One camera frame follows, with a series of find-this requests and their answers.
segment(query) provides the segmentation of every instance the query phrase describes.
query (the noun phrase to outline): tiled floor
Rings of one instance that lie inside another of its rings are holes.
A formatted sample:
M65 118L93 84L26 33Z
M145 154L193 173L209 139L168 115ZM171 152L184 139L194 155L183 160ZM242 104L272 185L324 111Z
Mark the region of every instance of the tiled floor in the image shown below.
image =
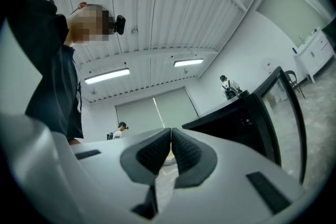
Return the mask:
M305 188L313 188L328 176L336 158L336 60L331 59L314 77L316 83L305 82L301 88L305 99L296 91L307 133L308 159ZM298 178L300 167L299 136L288 99L272 108L274 127L282 158L282 167ZM165 166L156 179L159 211L169 203L173 193L177 165Z

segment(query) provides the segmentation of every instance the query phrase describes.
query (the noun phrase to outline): chair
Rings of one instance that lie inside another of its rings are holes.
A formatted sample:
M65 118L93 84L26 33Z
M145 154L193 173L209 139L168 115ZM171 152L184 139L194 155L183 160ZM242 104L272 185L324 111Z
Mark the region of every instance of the chair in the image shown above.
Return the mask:
M286 75L286 78L289 81L289 84L291 85L291 87L293 89L297 89L298 92L302 94L303 98L306 98L305 95L303 94L303 91L300 88L300 85L298 85L298 80L296 78L295 72L292 71L292 70L288 70L288 71L285 71L285 75ZM295 77L295 80L292 80L290 75L293 75Z

